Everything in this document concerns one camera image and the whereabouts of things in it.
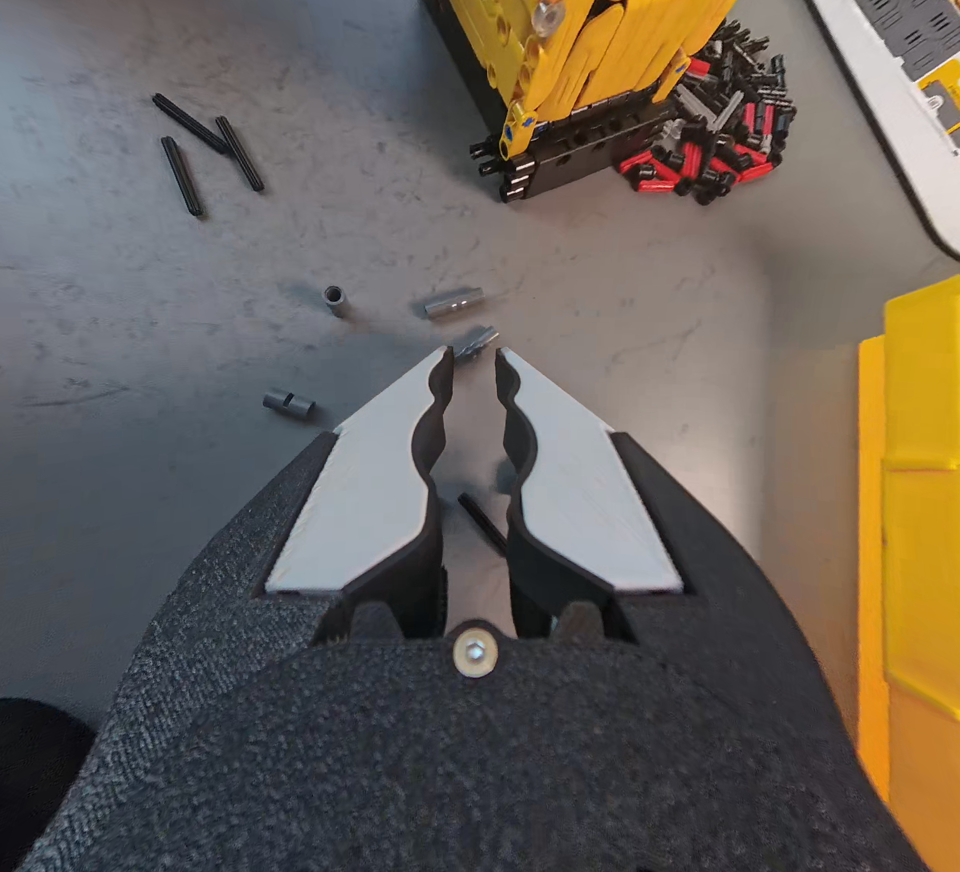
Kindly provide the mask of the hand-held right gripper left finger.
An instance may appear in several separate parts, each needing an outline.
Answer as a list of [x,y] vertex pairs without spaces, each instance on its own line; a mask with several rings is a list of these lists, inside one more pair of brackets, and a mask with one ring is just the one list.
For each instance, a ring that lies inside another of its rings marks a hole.
[[454,353],[439,347],[326,435],[325,457],[265,578],[271,595],[388,606],[406,638],[447,622],[442,514]]

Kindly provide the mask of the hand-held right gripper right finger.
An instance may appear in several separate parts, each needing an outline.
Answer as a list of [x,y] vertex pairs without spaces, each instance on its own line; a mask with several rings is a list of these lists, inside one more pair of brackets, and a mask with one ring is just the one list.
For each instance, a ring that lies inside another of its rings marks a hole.
[[588,603],[600,631],[630,638],[618,600],[685,591],[623,454],[627,438],[509,349],[495,354],[514,473],[505,557],[520,638],[547,638]]

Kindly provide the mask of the yellow lego robot model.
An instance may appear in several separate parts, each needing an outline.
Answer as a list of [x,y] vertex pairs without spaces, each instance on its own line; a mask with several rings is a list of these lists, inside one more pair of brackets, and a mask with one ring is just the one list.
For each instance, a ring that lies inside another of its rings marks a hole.
[[422,0],[488,130],[471,146],[506,203],[640,151],[738,0]]

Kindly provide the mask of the yellow plastic bin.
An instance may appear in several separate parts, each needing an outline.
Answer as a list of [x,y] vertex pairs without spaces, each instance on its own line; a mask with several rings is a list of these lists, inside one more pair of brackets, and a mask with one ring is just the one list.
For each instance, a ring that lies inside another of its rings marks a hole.
[[857,752],[931,870],[959,868],[959,279],[858,349]]

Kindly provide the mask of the pile of black red pins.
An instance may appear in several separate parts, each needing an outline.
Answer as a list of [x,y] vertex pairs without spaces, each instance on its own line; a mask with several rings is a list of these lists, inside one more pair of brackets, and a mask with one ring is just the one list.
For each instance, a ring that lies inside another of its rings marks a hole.
[[769,43],[725,20],[686,60],[664,100],[665,121],[614,164],[634,192],[709,206],[782,164],[797,107],[786,59],[767,58]]

